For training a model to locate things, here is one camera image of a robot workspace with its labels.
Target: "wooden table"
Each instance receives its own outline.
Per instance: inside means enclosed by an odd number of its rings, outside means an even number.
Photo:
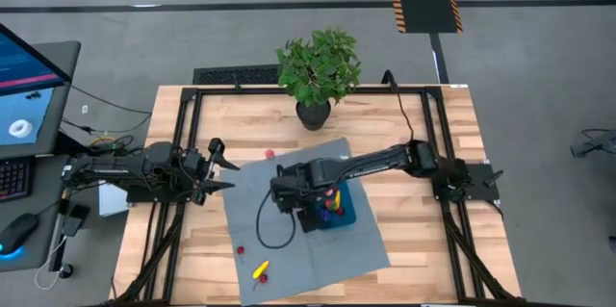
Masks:
[[[456,156],[468,162],[484,160],[485,152],[469,89],[450,86],[442,86],[442,89]],[[146,144],[172,141],[181,91],[180,86],[159,88]],[[404,94],[402,102],[415,129],[415,138],[427,140],[420,97]],[[444,145],[435,104],[431,109],[439,149],[442,150]],[[183,145],[189,133],[191,113],[190,105]],[[406,142],[409,136],[398,100],[392,94],[347,96],[333,107],[330,118],[317,132],[302,127],[292,97],[207,95],[201,107],[196,145],[200,151],[206,151],[210,138],[220,137],[226,144],[227,160],[241,166],[264,159],[268,148],[282,154],[346,137],[356,156]],[[433,199],[429,180],[390,170],[362,177],[361,181],[391,267],[272,303],[456,302],[441,210]],[[477,254],[509,292],[519,295],[501,216],[486,202],[471,201],[467,206]],[[119,292],[123,292],[140,271],[150,208],[151,204],[140,204],[129,213],[115,269],[115,285]],[[221,193],[209,196],[203,207],[188,206],[172,303],[240,302],[233,248],[226,224]],[[461,252],[460,258],[467,295],[471,296],[473,288],[468,263]],[[166,266],[164,258],[158,270],[155,297],[162,293]]]

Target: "blue light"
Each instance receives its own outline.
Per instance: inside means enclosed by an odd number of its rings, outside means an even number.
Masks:
[[[2,260],[2,261],[14,260],[14,259],[20,257],[21,255],[23,255],[23,252],[24,252],[24,247],[22,245],[21,247],[19,247],[16,251],[14,251],[11,254],[0,255],[0,260]]]

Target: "gray mat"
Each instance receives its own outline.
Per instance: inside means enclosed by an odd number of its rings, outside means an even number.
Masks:
[[[222,172],[222,180],[236,185],[222,195],[233,246],[245,248],[245,253],[241,257],[236,254],[235,258],[242,305],[311,291],[390,265],[366,192],[358,179],[348,181],[357,215],[354,224],[305,234],[295,218],[295,237],[286,247],[267,249],[257,240],[257,210],[268,192],[276,165],[290,166],[319,157],[340,156],[350,156],[345,139],[249,163],[241,171]],[[270,200],[263,208],[260,222],[261,236],[267,244],[282,244],[291,236],[289,215],[281,214]],[[266,260],[269,260],[268,282],[259,284],[253,291],[252,272]]]

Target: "computer monitor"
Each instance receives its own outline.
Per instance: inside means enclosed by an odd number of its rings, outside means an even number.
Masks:
[[[68,75],[0,24],[0,95],[48,89],[69,82]]]

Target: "white cable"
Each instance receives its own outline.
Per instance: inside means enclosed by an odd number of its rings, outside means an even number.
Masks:
[[[60,243],[58,245],[56,245],[56,247],[51,251],[51,253],[49,253],[49,258],[47,258],[47,261],[45,262],[45,264],[43,264],[40,268],[37,269],[37,274],[35,274],[35,284],[37,285],[37,287],[39,289],[45,290],[45,291],[50,290],[51,288],[53,288],[56,285],[56,282],[58,281],[58,278],[60,278],[60,272],[58,271],[58,273],[56,274],[56,278],[54,278],[54,281],[51,283],[51,285],[49,287],[42,287],[39,284],[39,273],[40,273],[40,271],[49,264],[49,262],[51,261],[51,257],[54,255],[56,250],[58,250],[58,248],[60,248],[64,244],[64,242],[66,242],[66,236],[64,236],[62,238],[62,240],[60,241]]]

